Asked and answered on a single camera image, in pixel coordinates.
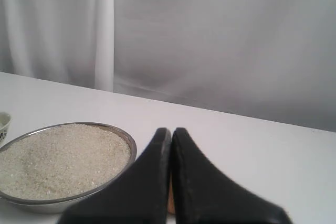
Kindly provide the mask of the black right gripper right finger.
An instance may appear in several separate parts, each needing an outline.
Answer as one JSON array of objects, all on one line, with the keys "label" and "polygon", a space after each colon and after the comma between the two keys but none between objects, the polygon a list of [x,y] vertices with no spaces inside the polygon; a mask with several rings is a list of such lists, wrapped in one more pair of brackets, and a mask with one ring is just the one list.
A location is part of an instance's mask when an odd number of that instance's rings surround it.
[{"label": "black right gripper right finger", "polygon": [[171,176],[177,223],[291,223],[281,207],[213,165],[185,128],[173,133]]}]

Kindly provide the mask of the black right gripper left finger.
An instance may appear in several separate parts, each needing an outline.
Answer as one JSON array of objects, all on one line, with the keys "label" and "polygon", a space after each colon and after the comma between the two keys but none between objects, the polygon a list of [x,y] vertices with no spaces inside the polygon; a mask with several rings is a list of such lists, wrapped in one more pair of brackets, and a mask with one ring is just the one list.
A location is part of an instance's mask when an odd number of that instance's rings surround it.
[{"label": "black right gripper left finger", "polygon": [[171,134],[159,128],[139,158],[105,189],[68,208],[60,223],[166,223]]}]

